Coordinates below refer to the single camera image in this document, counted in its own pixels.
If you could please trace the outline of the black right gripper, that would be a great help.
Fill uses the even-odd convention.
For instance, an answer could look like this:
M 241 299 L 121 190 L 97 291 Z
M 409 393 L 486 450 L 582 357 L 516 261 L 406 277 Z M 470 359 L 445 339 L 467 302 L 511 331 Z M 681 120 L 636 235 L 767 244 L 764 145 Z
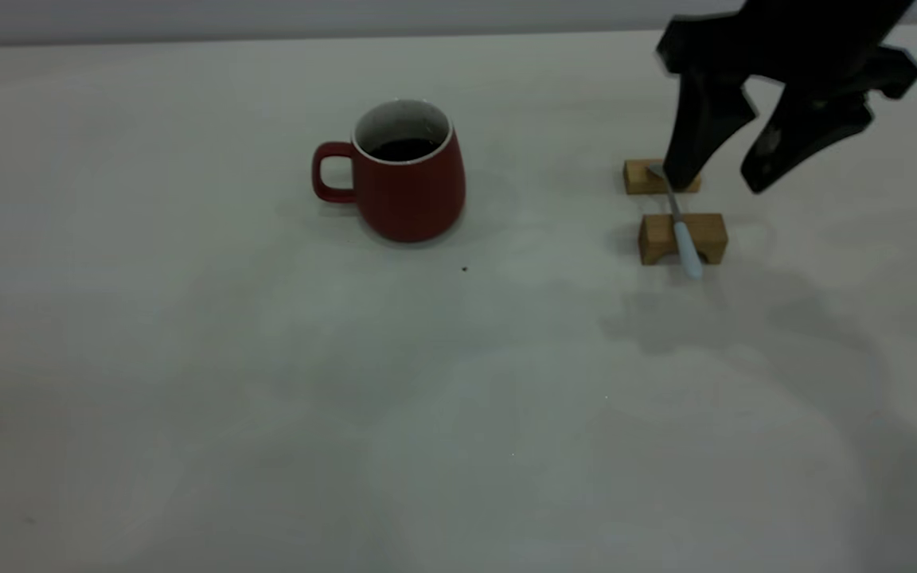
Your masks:
M 917 81 L 917 61 L 884 43 L 910 7 L 746 1 L 730 14 L 674 16 L 658 43 L 667 72 L 678 75 L 666 180 L 688 188 L 710 157 L 757 119 L 743 86 L 751 76 L 785 84 L 741 166 L 756 195 L 827 146 L 863 133 L 873 121 L 866 91 L 896 100 Z

